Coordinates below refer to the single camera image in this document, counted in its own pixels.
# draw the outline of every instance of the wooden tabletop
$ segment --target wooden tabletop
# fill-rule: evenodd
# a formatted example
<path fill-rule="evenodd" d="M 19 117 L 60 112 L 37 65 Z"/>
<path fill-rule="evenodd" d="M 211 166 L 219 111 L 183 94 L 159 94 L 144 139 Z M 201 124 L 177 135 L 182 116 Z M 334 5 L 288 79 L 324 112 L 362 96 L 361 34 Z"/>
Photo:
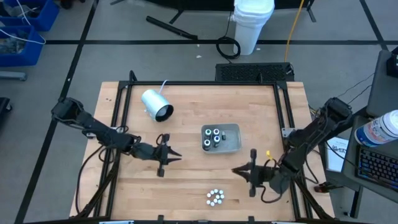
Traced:
<path fill-rule="evenodd" d="M 104 82 L 99 93 L 95 118 L 110 125 L 117 92 L 117 82 Z M 311 122 L 303 83 L 288 83 L 290 103 L 297 128 Z M 169 146 L 181 153 L 182 160 L 165 166 L 164 178 L 156 176 L 158 162 L 141 161 L 122 156 L 113 204 L 112 219 L 156 220 L 294 220 L 289 190 L 275 203 L 260 200 L 261 189 L 254 198 L 249 197 L 249 185 L 231 168 L 250 161 L 250 149 L 257 149 L 257 163 L 267 160 L 266 151 L 279 158 L 283 153 L 279 122 L 271 86 L 165 86 L 162 94 L 174 106 L 173 115 L 163 123 L 156 123 L 144 112 L 141 95 L 159 86 L 134 86 L 127 117 L 129 133 L 142 136 L 142 142 L 155 145 L 160 133 L 170 133 Z M 283 94 L 280 91 L 283 109 Z M 287 116 L 284 109 L 284 121 Z M 201 127 L 204 124 L 236 123 L 241 132 L 242 148 L 234 154 L 209 155 L 201 149 Z M 96 140 L 88 140 L 85 159 L 98 148 Z M 308 163 L 320 183 L 325 181 L 320 156 L 308 155 Z M 91 199 L 100 179 L 102 162 L 91 159 L 81 176 L 80 208 Z M 266 200 L 278 195 L 264 183 Z M 317 202 L 334 217 L 329 194 L 315 193 L 315 184 L 307 186 Z M 211 189 L 224 190 L 221 205 L 206 204 Z M 297 189 L 301 216 L 305 217 L 302 196 Z M 104 194 L 105 208 L 108 192 Z M 71 215 L 75 215 L 72 206 Z"/>

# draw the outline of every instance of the black keyboard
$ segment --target black keyboard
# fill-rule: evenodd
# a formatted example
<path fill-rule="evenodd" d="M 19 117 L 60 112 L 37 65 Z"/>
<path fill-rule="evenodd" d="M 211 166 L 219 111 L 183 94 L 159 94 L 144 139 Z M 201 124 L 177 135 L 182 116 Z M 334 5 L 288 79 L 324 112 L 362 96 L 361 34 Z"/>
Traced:
<path fill-rule="evenodd" d="M 383 154 L 369 151 L 366 147 L 359 147 L 357 166 L 365 170 L 356 171 L 356 176 L 382 185 L 379 181 L 398 189 L 398 159 L 387 157 Z"/>

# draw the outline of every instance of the gray tray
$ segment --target gray tray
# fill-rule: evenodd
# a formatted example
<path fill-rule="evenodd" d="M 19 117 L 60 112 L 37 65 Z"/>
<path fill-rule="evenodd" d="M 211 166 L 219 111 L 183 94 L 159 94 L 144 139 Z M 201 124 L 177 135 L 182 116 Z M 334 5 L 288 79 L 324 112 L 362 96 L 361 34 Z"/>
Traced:
<path fill-rule="evenodd" d="M 221 140 L 220 143 L 218 144 L 218 147 L 214 147 L 214 142 L 212 140 L 213 135 L 211 135 L 211 145 L 208 148 L 208 151 L 205 150 L 205 146 L 203 145 L 203 142 L 207 139 L 205 136 L 205 131 L 206 129 L 214 130 L 218 128 L 220 131 L 220 138 L 221 138 L 221 133 L 224 131 L 226 135 L 225 140 Z M 201 127 L 201 147 L 203 152 L 209 153 L 209 154 L 224 154 L 224 153 L 233 153 L 233 152 L 238 152 L 241 147 L 242 147 L 242 142 L 241 142 L 241 133 L 239 130 L 239 126 L 237 124 L 209 124 L 209 125 L 203 125 Z"/>

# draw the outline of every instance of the gray floor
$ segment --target gray floor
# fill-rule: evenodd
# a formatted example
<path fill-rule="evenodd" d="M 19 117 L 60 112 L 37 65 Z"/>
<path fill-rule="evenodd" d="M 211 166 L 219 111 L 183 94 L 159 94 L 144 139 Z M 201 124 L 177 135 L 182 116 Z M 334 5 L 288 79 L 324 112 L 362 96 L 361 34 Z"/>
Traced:
<path fill-rule="evenodd" d="M 114 6 L 100 0 L 87 35 L 88 40 L 180 40 L 183 39 L 145 21 L 146 15 L 169 21 L 176 13 L 147 2 L 127 0 Z M 384 40 L 398 40 L 396 0 L 366 1 Z M 48 40 L 79 40 L 93 0 L 75 1 L 73 9 L 61 9 Z M 285 40 L 296 10 L 279 10 L 263 28 L 260 39 Z M 313 5 L 317 23 L 303 11 L 294 40 L 377 40 L 359 0 L 317 0 Z M 175 26 L 198 34 L 201 39 L 221 37 L 227 12 L 184 12 Z M 229 36 L 233 37 L 234 24 Z M 26 82 L 0 81 L 0 96 L 14 105 L 0 132 L 0 220 L 13 223 L 36 159 L 50 124 L 50 110 L 60 95 L 77 45 L 46 45 L 34 67 L 2 68 L 27 72 Z M 281 62 L 284 45 L 258 45 L 252 55 L 239 62 Z M 304 82 L 309 103 L 318 108 L 374 71 L 380 45 L 291 45 L 289 62 L 296 80 Z M 139 80 L 214 80 L 215 65 L 228 63 L 214 45 L 85 45 L 68 96 L 94 112 L 103 81 L 125 80 L 134 70 Z M 360 84 L 342 97 L 350 100 L 371 83 Z M 366 105 L 369 91 L 351 105 Z M 75 191 L 86 139 L 76 130 L 58 125 L 25 222 L 67 218 Z M 365 191 L 359 218 L 345 217 L 353 192 L 331 193 L 336 216 L 342 220 L 369 223 L 396 222 L 398 205 Z"/>

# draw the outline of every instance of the black wire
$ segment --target black wire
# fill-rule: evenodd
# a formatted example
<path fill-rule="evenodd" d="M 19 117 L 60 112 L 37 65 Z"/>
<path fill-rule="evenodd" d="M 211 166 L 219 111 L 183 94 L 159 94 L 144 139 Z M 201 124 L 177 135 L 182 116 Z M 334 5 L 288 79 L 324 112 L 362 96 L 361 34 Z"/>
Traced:
<path fill-rule="evenodd" d="M 97 148 L 97 150 L 95 150 L 91 155 L 89 155 L 87 157 L 87 159 L 83 162 L 83 165 L 81 165 L 80 170 L 79 170 L 79 174 L 77 177 L 77 185 L 76 185 L 76 194 L 75 194 L 75 208 L 76 208 L 76 212 L 80 213 L 79 211 L 79 188 L 80 188 L 80 176 L 81 173 L 83 172 L 83 168 L 86 166 L 87 162 L 98 152 L 102 149 L 102 147 L 104 147 L 103 145 L 101 145 L 99 148 Z"/>
<path fill-rule="evenodd" d="M 398 192 L 398 189 L 394 189 L 392 188 L 389 184 L 385 183 L 384 181 L 379 180 L 377 177 L 374 177 L 373 174 L 369 173 L 368 171 L 365 171 L 364 169 L 356 166 L 353 162 L 347 160 L 346 158 L 344 158 L 343 156 L 339 155 L 330 145 L 327 141 L 325 141 L 325 143 L 328 145 L 329 149 L 335 153 L 338 157 L 340 157 L 341 159 L 343 159 L 345 162 L 349 163 L 351 166 L 354 167 L 354 169 L 356 170 L 360 170 L 362 172 L 364 172 L 365 174 L 367 174 L 370 178 L 372 178 L 373 180 L 375 180 L 376 182 L 380 183 L 381 185 L 383 185 L 384 187 L 391 189 L 395 192 Z"/>
<path fill-rule="evenodd" d="M 274 161 L 273 169 L 275 170 L 276 169 L 276 165 L 277 165 L 277 161 L 275 159 L 267 160 L 266 163 L 264 164 L 263 168 L 265 169 L 270 161 Z M 285 178 L 282 178 L 280 180 L 280 184 L 279 184 L 279 186 L 280 186 L 280 194 L 279 194 L 279 196 L 277 198 L 275 198 L 275 199 L 272 199 L 272 200 L 264 200 L 264 194 L 266 193 L 267 189 L 266 189 L 266 186 L 260 185 L 259 187 L 263 188 L 262 193 L 261 193 L 261 201 L 264 202 L 264 203 L 274 203 L 274 202 L 279 201 L 282 198 L 282 182 L 283 182 L 284 179 Z"/>
<path fill-rule="evenodd" d="M 280 182 L 280 192 L 282 192 L 282 181 Z M 274 203 L 274 202 L 277 202 L 277 201 L 279 201 L 281 198 L 282 198 L 282 193 L 281 194 L 279 194 L 279 196 L 277 197 L 277 198 L 275 198 L 275 199 L 272 199 L 272 200 L 269 200 L 269 201 L 267 201 L 267 200 L 264 200 L 264 194 L 265 194 L 265 192 L 266 192 L 266 186 L 264 186 L 264 185 L 260 185 L 259 187 L 262 187 L 264 190 L 262 190 L 262 193 L 261 193 L 261 201 L 262 202 L 264 202 L 264 203 Z"/>
<path fill-rule="evenodd" d="M 374 73 L 372 73 L 370 76 L 368 76 L 367 78 L 365 78 L 364 80 L 358 82 L 357 84 L 353 85 L 352 87 L 350 87 L 349 89 L 347 89 L 344 93 L 340 94 L 337 96 L 337 98 L 343 96 L 344 94 L 346 94 L 349 90 L 355 88 L 356 86 L 358 86 L 359 84 L 361 84 L 362 82 L 365 82 L 366 80 L 368 80 L 368 78 L 372 77 L 372 75 L 374 75 Z"/>
<path fill-rule="evenodd" d="M 319 136 L 325 132 L 326 127 L 328 126 L 328 122 L 329 122 L 329 121 L 328 121 L 328 119 L 327 119 L 327 117 L 328 117 L 328 108 L 327 108 L 327 107 L 325 108 L 325 117 L 326 117 L 326 118 L 325 118 L 326 122 L 325 122 L 325 125 L 324 125 L 324 127 L 323 127 L 322 132 L 319 133 L 319 135 L 318 135 L 316 138 L 314 138 L 314 139 L 312 140 L 312 142 L 314 142 L 316 139 L 318 139 Z M 308 180 L 308 181 L 310 181 L 310 182 L 312 182 L 312 183 L 314 183 L 314 184 L 319 184 L 319 181 L 318 181 L 317 177 L 316 177 L 315 174 L 312 172 L 312 170 L 311 170 L 311 168 L 310 168 L 310 166 L 309 166 L 309 164 L 308 164 L 308 161 L 307 161 L 307 156 L 308 156 L 308 153 L 309 153 L 308 148 L 310 147 L 310 145 L 312 145 L 312 142 L 310 142 L 310 144 L 308 144 L 308 146 L 307 146 L 307 148 L 306 148 L 306 150 L 305 150 L 305 153 L 307 153 L 307 154 L 305 155 L 305 165 L 307 165 L 308 170 L 310 171 L 310 173 L 312 174 L 312 177 L 313 177 L 315 180 L 311 180 L 311 179 L 309 179 L 308 177 L 306 177 L 305 179 Z"/>
<path fill-rule="evenodd" d="M 67 125 L 67 126 L 69 126 L 69 127 L 71 127 L 71 128 L 80 129 L 79 127 L 70 126 L 69 124 L 65 124 L 65 125 Z M 116 131 L 117 131 L 119 128 L 123 128 L 123 133 L 126 133 L 126 132 L 129 130 L 129 127 L 126 126 L 126 125 L 117 127 L 117 128 L 116 128 Z M 80 177 L 81 177 L 81 173 L 83 172 L 83 169 L 84 169 L 84 167 L 86 166 L 87 162 L 88 162 L 98 151 L 100 151 L 101 149 L 102 149 L 101 152 L 98 154 L 98 158 L 100 159 L 100 161 L 105 162 L 105 160 L 101 158 L 101 155 L 102 155 L 102 153 L 103 153 L 104 151 L 106 151 L 106 150 L 108 150 L 108 149 L 111 149 L 111 150 L 112 150 L 112 151 L 111 151 L 111 155 L 112 155 L 111 158 L 112 158 L 112 159 L 109 158 L 109 162 L 108 162 L 108 163 L 110 164 L 110 163 L 114 162 L 115 155 L 114 155 L 114 150 L 113 150 L 113 148 L 112 148 L 114 145 L 113 145 L 113 141 L 111 141 L 111 142 L 112 142 L 112 144 L 109 145 L 109 146 L 107 146 L 107 147 L 105 147 L 104 149 L 102 149 L 102 147 L 104 147 L 104 145 L 101 145 L 99 148 L 97 148 L 96 151 L 94 151 L 91 155 L 89 155 L 89 156 L 87 157 L 87 159 L 83 162 L 83 164 L 82 164 L 81 167 L 80 167 L 79 174 L 78 174 L 78 177 L 77 177 L 76 194 L 75 194 L 75 208 L 76 208 L 76 212 L 77 212 L 77 213 L 80 213 L 80 211 L 79 211 L 79 202 L 78 202 L 78 199 L 79 199 L 79 188 L 80 188 Z"/>
<path fill-rule="evenodd" d="M 117 127 L 117 128 L 116 128 L 116 131 L 118 131 L 119 128 L 123 128 L 123 133 L 126 133 L 126 132 L 129 131 L 129 126 L 127 126 L 127 125 Z M 106 150 L 107 150 L 107 149 L 102 149 L 101 152 L 99 152 L 99 154 L 98 154 L 98 159 L 99 159 L 101 162 L 105 162 L 105 158 L 103 159 L 103 158 L 101 157 L 101 155 L 102 155 L 102 154 L 104 153 L 104 151 L 106 151 Z M 109 158 L 108 164 L 111 164 L 112 162 L 114 162 L 114 150 L 113 150 L 113 149 L 111 150 L 111 157 Z"/>
<path fill-rule="evenodd" d="M 310 182 L 312 182 L 312 183 L 314 183 L 314 184 L 319 184 L 319 181 L 318 181 L 317 177 L 316 177 L 315 174 L 312 172 L 312 170 L 311 170 L 311 168 L 310 168 L 310 166 L 309 166 L 309 164 L 308 164 L 307 157 L 305 157 L 305 165 L 307 165 L 308 170 L 310 171 L 310 173 L 312 174 L 312 177 L 313 177 L 315 180 L 311 180 L 311 179 L 309 179 L 308 177 L 306 177 L 305 179 L 308 180 L 308 181 L 310 181 Z"/>
<path fill-rule="evenodd" d="M 352 101 L 354 101 L 355 99 L 357 99 L 359 96 L 361 96 L 370 86 L 372 85 L 368 85 L 360 94 L 356 95 L 350 102 L 348 102 L 347 104 L 349 105 Z"/>
<path fill-rule="evenodd" d="M 222 36 L 218 39 L 217 44 L 216 44 L 218 53 L 220 53 L 220 55 L 223 56 L 223 58 L 225 58 L 229 63 L 232 63 L 230 61 L 230 59 L 237 59 L 241 55 L 241 46 L 239 45 L 239 42 L 233 38 L 226 36 L 228 34 L 229 23 L 231 22 L 231 15 L 232 15 L 232 11 L 229 12 L 228 25 L 226 26 L 225 34 L 224 34 L 224 36 Z M 230 44 L 236 45 L 236 47 L 238 48 L 238 52 L 234 55 L 224 54 L 224 52 L 222 52 L 220 49 L 220 43 L 222 43 L 222 42 L 229 42 Z"/>
<path fill-rule="evenodd" d="M 316 151 L 316 150 L 313 150 L 313 152 L 316 152 L 319 156 L 321 155 L 320 152 L 318 152 L 318 151 Z"/>

